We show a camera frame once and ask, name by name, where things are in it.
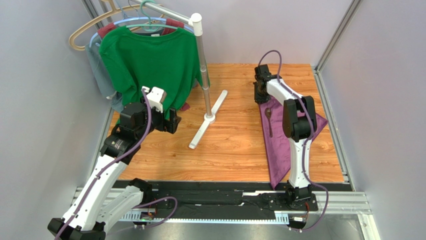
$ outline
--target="clothes hanger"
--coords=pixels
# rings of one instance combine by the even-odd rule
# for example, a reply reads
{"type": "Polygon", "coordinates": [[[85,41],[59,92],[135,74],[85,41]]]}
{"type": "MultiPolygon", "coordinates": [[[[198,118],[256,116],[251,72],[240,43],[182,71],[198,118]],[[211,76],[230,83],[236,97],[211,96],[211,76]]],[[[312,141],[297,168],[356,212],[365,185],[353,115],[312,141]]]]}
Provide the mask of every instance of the clothes hanger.
{"type": "Polygon", "coordinates": [[[170,26],[170,25],[164,25],[164,24],[148,24],[148,23],[126,25],[126,27],[128,29],[135,28],[135,27],[156,27],[156,29],[163,27],[163,28],[169,28],[169,29],[178,29],[176,26],[170,26]]]}
{"type": "Polygon", "coordinates": [[[140,12],[143,14],[143,15],[145,15],[145,16],[147,16],[148,17],[148,24],[149,24],[149,28],[143,28],[143,30],[145,30],[145,31],[147,31],[147,32],[155,32],[155,31],[158,31],[158,27],[156,27],[156,28],[152,28],[152,22],[151,22],[151,17],[148,15],[148,14],[146,14],[145,12],[144,12],[144,4],[145,3],[153,3],[153,4],[157,4],[156,3],[156,1],[154,1],[154,0],[144,0],[144,1],[142,1],[141,3],[140,3],[140,7],[139,7],[139,10],[140,10],[140,12]]]}
{"type": "Polygon", "coordinates": [[[75,43],[76,38],[82,34],[84,31],[86,31],[87,29],[89,29],[90,27],[94,26],[95,24],[99,23],[100,21],[109,18],[113,15],[119,14],[123,11],[133,11],[135,10],[135,7],[139,7],[139,4],[136,5],[129,5],[129,6],[125,6],[122,8],[117,8],[116,5],[114,4],[114,0],[102,0],[103,2],[108,2],[109,5],[111,6],[111,11],[108,11],[98,17],[95,17],[94,19],[92,19],[91,21],[89,21],[88,23],[84,24],[82,27],[80,27],[77,31],[75,31],[73,34],[71,34],[71,36],[69,37],[69,45],[71,46],[71,48],[78,50],[78,51],[84,51],[85,47],[84,46],[78,46],[75,43]]]}
{"type": "MultiPolygon", "coordinates": [[[[148,17],[147,17],[147,16],[133,17],[133,18],[126,18],[126,19],[123,19],[123,20],[120,20],[120,21],[116,21],[116,22],[114,22],[113,24],[114,24],[114,25],[119,25],[119,24],[122,24],[122,23],[130,22],[130,21],[147,20],[147,19],[148,19],[148,17]]],[[[165,19],[165,18],[161,18],[161,17],[151,17],[151,20],[161,21],[161,22],[163,22],[163,23],[166,23],[166,20],[167,20],[167,19],[165,19]]],[[[191,33],[194,33],[194,30],[193,30],[191,27],[189,27],[189,26],[187,26],[187,25],[184,25],[184,28],[185,28],[187,31],[189,31],[189,32],[191,32],[191,33]]],[[[92,47],[93,40],[94,40],[97,36],[99,36],[99,34],[96,32],[96,33],[95,33],[95,34],[91,37],[90,42],[89,42],[89,48],[91,48],[91,47],[92,47]]]]}

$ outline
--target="metal frame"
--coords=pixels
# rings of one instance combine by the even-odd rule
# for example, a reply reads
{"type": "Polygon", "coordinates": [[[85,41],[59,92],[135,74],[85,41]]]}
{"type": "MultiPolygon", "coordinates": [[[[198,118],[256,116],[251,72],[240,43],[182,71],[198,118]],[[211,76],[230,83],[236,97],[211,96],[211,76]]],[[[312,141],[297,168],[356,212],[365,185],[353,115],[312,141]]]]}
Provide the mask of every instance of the metal frame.
{"type": "Polygon", "coordinates": [[[352,2],[350,3],[349,8],[347,9],[346,13],[343,16],[343,19],[341,20],[339,26],[337,27],[336,31],[334,32],[334,35],[331,38],[330,43],[325,48],[325,51],[322,54],[321,58],[319,59],[318,64],[315,66],[316,71],[321,72],[321,70],[323,70],[324,65],[326,64],[327,60],[330,57],[330,54],[332,53],[333,49],[335,48],[336,44],[338,43],[343,32],[348,27],[349,22],[354,17],[354,14],[357,12],[362,1],[363,0],[352,0],[352,2]]]}
{"type": "Polygon", "coordinates": [[[359,214],[358,220],[365,240],[380,240],[379,231],[372,214],[359,214]]]}
{"type": "MultiPolygon", "coordinates": [[[[93,2],[91,0],[81,0],[81,2],[83,3],[84,7],[87,10],[87,13],[92,19],[99,16],[98,11],[96,11],[95,5],[93,5],[93,2]]],[[[102,22],[98,22],[95,24],[95,27],[96,29],[100,29],[104,27],[104,24],[102,22]]]]}
{"type": "MultiPolygon", "coordinates": [[[[180,181],[179,184],[185,185],[187,183],[190,183],[188,181],[180,181]]],[[[76,199],[81,194],[83,188],[79,187],[77,188],[74,198],[72,200],[72,203],[76,201],[76,199]]],[[[112,200],[117,198],[122,192],[124,191],[124,188],[112,188],[111,191],[108,193],[105,201],[104,206],[109,204],[112,200]]],[[[242,196],[257,196],[259,194],[263,193],[284,193],[285,191],[272,191],[272,190],[239,190],[241,191],[242,196]]],[[[310,214],[320,214],[322,210],[324,209],[325,202],[326,202],[326,193],[324,191],[314,191],[313,192],[316,195],[317,204],[318,204],[318,211],[317,212],[311,212],[310,214]]],[[[140,221],[139,216],[142,212],[146,212],[148,209],[134,209],[129,212],[127,212],[120,221],[122,222],[134,222],[134,221],[140,221]]],[[[173,218],[171,220],[168,220],[167,222],[170,223],[238,223],[238,224],[288,224],[288,214],[299,214],[300,211],[274,211],[275,213],[275,219],[271,220],[241,220],[241,219],[199,219],[199,218],[173,218]]],[[[328,200],[328,207],[327,207],[327,215],[333,214],[333,215],[358,215],[358,216],[367,216],[371,215],[372,211],[370,209],[370,205],[367,200],[367,196],[364,192],[357,192],[357,191],[330,191],[329,192],[329,200],[328,200]]],[[[156,218],[153,222],[159,222],[162,218],[156,218]]]]}
{"type": "Polygon", "coordinates": [[[313,76],[315,78],[316,86],[318,88],[319,97],[324,108],[325,117],[328,119],[331,139],[333,140],[334,148],[340,164],[341,173],[343,175],[344,181],[346,183],[350,183],[352,189],[356,190],[355,186],[353,185],[353,182],[351,181],[351,172],[348,168],[346,153],[342,146],[342,140],[340,138],[339,129],[336,126],[335,118],[330,107],[329,98],[327,97],[327,91],[324,88],[324,83],[321,78],[321,74],[314,69],[312,69],[312,71],[313,76]]]}

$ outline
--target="purple towel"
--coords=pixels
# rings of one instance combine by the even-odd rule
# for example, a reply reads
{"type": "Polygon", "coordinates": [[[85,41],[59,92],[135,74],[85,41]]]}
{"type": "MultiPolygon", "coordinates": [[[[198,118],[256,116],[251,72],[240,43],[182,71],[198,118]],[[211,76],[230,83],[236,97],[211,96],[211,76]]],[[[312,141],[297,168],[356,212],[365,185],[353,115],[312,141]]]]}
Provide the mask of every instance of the purple towel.
{"type": "MultiPolygon", "coordinates": [[[[260,104],[260,119],[262,122],[263,139],[265,142],[266,158],[269,168],[270,184],[275,189],[278,183],[283,180],[290,170],[290,143],[289,139],[284,135],[283,131],[283,106],[271,96],[271,100],[260,104]],[[265,115],[265,109],[270,108],[272,115],[270,117],[270,125],[272,128],[272,137],[269,136],[269,123],[265,115]]],[[[327,119],[316,114],[316,132],[313,140],[320,134],[327,125],[327,119]]]]}

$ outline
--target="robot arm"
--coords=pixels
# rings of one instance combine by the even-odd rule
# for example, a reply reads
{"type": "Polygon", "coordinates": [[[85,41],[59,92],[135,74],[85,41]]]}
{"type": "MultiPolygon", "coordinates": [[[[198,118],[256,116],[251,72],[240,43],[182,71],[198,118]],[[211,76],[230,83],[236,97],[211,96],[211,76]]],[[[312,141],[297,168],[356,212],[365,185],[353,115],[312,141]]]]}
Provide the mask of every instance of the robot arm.
{"type": "Polygon", "coordinates": [[[298,101],[302,99],[305,108],[313,123],[314,131],[317,130],[317,118],[315,114],[314,99],[311,96],[302,96],[292,90],[280,76],[272,75],[268,66],[260,65],[254,69],[254,100],[258,104],[266,103],[271,96],[276,98],[283,107],[282,129],[290,142],[291,173],[288,180],[287,192],[291,202],[308,200],[312,195],[310,182],[303,173],[303,145],[305,144],[304,169],[309,176],[309,150],[312,140],[305,143],[311,134],[311,128],[303,108],[298,101]]]}
{"type": "Polygon", "coordinates": [[[163,101],[166,97],[164,90],[153,87],[147,94],[150,109],[147,108],[145,99],[140,102],[129,103],[120,113],[120,121],[114,127],[100,150],[94,171],[89,181],[84,186],[75,203],[62,216],[53,218],[48,229],[56,236],[60,234],[63,240],[99,239],[103,240],[111,227],[134,206],[148,203],[152,200],[152,185],[141,179],[132,180],[125,190],[106,206],[103,206],[108,193],[120,174],[129,165],[132,157],[141,148],[138,146],[129,155],[112,164],[101,175],[100,171],[132,149],[146,132],[150,125],[149,133],[154,129],[174,134],[181,118],[177,116],[175,109],[170,109],[169,120],[164,119],[163,101]],[[151,123],[148,124],[148,111],[151,112],[151,123]],[[78,214],[77,207],[82,203],[78,214]]]}

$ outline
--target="purple cable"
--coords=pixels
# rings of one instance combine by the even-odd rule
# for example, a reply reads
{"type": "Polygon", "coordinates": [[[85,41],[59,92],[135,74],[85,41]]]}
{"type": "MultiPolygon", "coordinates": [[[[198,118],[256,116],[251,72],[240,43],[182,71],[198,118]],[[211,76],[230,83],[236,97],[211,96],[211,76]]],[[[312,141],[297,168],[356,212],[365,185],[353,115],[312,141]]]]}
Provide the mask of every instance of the purple cable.
{"type": "Polygon", "coordinates": [[[150,224],[150,225],[146,225],[146,227],[147,227],[147,228],[152,228],[152,227],[156,227],[156,226],[158,226],[158,225],[160,225],[160,224],[163,224],[163,223],[164,223],[165,221],[167,221],[167,220],[168,220],[171,216],[173,216],[173,214],[175,214],[175,212],[176,212],[176,208],[178,208],[178,200],[177,200],[175,197],[173,197],[173,196],[166,196],[166,197],[163,197],[163,198],[157,199],[157,200],[155,200],[155,201],[148,202],[148,203],[145,203],[145,204],[142,204],[142,205],[137,205],[137,206],[135,206],[135,207],[134,207],[134,209],[145,208],[145,207],[148,207],[148,206],[150,206],[150,205],[152,205],[152,204],[156,204],[156,203],[159,203],[159,202],[164,201],[164,200],[167,200],[167,199],[174,200],[174,208],[173,208],[173,210],[171,211],[171,213],[170,213],[167,217],[165,217],[163,220],[161,220],[161,221],[159,221],[159,222],[156,222],[156,223],[154,223],[154,224],[150,224]]]}
{"type": "Polygon", "coordinates": [[[270,50],[270,51],[268,51],[267,53],[265,53],[263,56],[262,56],[262,58],[260,59],[260,61],[259,61],[259,64],[258,64],[258,66],[260,66],[261,65],[261,63],[262,63],[262,60],[264,59],[264,57],[266,57],[266,55],[268,55],[268,54],[270,54],[270,53],[272,53],[272,52],[275,52],[275,53],[277,53],[278,54],[278,56],[279,56],[279,67],[278,67],[278,72],[277,72],[277,74],[276,74],[276,78],[278,79],[278,81],[279,81],[279,84],[285,89],[285,90],[287,90],[289,93],[291,93],[291,95],[292,96],[294,96],[294,97],[296,97],[297,98],[297,100],[299,101],[299,103],[300,103],[300,105],[301,105],[301,107],[302,107],[302,109],[303,109],[303,111],[304,111],[304,114],[305,114],[305,116],[307,117],[307,121],[308,121],[308,123],[309,123],[309,127],[310,127],[310,135],[309,135],[309,137],[308,138],[306,138],[306,140],[303,142],[303,150],[302,150],[302,170],[303,170],[303,174],[304,174],[304,177],[308,180],[308,182],[310,183],[310,184],[312,184],[312,185],[314,185],[314,186],[316,186],[316,187],[318,187],[318,188],[320,188],[320,189],[323,189],[324,191],[325,191],[325,194],[326,194],[326,197],[325,197],[325,206],[324,206],[324,209],[322,210],[322,213],[321,213],[321,216],[319,216],[319,219],[312,225],[312,226],[310,226],[310,227],[308,227],[308,228],[306,228],[306,229],[298,229],[296,232],[299,232],[299,231],[309,231],[309,230],[312,230],[312,229],[314,229],[317,225],[318,225],[318,223],[320,223],[320,221],[324,218],[324,215],[325,215],[325,213],[326,213],[326,210],[327,210],[327,206],[329,205],[329,190],[326,188],[326,187],[324,187],[324,186],[322,186],[322,185],[319,185],[319,184],[317,184],[317,183],[315,183],[315,182],[313,182],[309,177],[308,177],[308,175],[306,174],[306,169],[305,169],[305,153],[306,153],[306,143],[308,143],[308,141],[309,140],[311,140],[312,139],[312,137],[314,136],[314,124],[312,123],[312,120],[311,120],[311,118],[310,118],[310,116],[309,116],[309,113],[308,113],[308,110],[306,109],[306,107],[305,107],[305,104],[303,103],[303,101],[302,101],[302,99],[297,95],[297,94],[295,94],[294,93],[294,91],[292,91],[290,88],[288,88],[285,84],[283,84],[281,81],[280,81],[280,72],[281,72],[281,65],[282,65],[282,63],[283,63],[283,59],[282,59],[282,57],[281,57],[281,53],[278,51],[278,50],[270,50]]]}
{"type": "Polygon", "coordinates": [[[85,203],[90,191],[92,190],[93,186],[95,185],[96,181],[101,177],[102,173],[104,173],[109,167],[111,167],[113,164],[120,162],[123,158],[127,157],[130,153],[132,153],[134,150],[138,148],[144,141],[144,139],[147,137],[148,133],[150,132],[151,128],[151,106],[150,102],[148,101],[147,94],[142,91],[143,98],[145,99],[146,108],[148,109],[148,125],[146,126],[145,133],[143,134],[142,138],[135,144],[129,151],[125,152],[123,155],[117,157],[110,163],[108,163],[106,166],[104,166],[98,174],[96,174],[95,178],[91,181],[89,187],[87,188],[87,191],[84,193],[83,197],[81,198],[80,203],[78,203],[77,207],[75,208],[75,211],[72,213],[72,216],[66,221],[66,223],[60,228],[58,233],[56,234],[54,240],[59,240],[64,230],[68,227],[68,225],[73,221],[73,219],[76,217],[76,215],[79,213],[80,209],[82,208],[83,204],[85,203]]]}

